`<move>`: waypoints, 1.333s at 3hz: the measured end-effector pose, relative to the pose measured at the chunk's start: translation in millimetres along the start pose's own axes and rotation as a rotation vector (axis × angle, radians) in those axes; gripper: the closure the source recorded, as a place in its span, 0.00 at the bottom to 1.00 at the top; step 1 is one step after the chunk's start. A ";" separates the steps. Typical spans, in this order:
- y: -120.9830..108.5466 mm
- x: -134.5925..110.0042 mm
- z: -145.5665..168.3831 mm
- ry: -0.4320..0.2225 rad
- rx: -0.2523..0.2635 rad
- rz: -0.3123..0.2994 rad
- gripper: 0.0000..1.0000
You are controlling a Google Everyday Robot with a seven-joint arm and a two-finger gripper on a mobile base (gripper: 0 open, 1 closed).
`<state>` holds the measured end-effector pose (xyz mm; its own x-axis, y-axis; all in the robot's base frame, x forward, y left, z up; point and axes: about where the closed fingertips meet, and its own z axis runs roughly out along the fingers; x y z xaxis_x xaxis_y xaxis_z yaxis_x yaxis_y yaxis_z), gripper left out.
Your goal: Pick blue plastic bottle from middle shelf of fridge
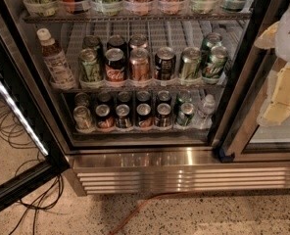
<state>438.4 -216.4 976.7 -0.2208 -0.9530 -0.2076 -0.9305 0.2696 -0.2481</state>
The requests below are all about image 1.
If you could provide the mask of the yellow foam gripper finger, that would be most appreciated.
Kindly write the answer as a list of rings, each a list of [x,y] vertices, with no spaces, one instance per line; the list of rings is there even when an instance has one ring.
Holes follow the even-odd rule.
[[[257,117],[260,126],[282,124],[290,117],[290,63],[280,71],[272,70],[267,78],[266,99]]]
[[[260,49],[272,49],[275,47],[275,35],[279,22],[269,26],[254,42],[254,45]]]

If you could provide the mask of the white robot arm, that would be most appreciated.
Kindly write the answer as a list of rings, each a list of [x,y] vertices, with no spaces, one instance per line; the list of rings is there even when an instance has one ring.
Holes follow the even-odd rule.
[[[290,7],[281,19],[268,27],[256,40],[259,49],[274,49],[285,66],[268,80],[265,99],[257,123],[261,126],[280,125],[290,117]]]

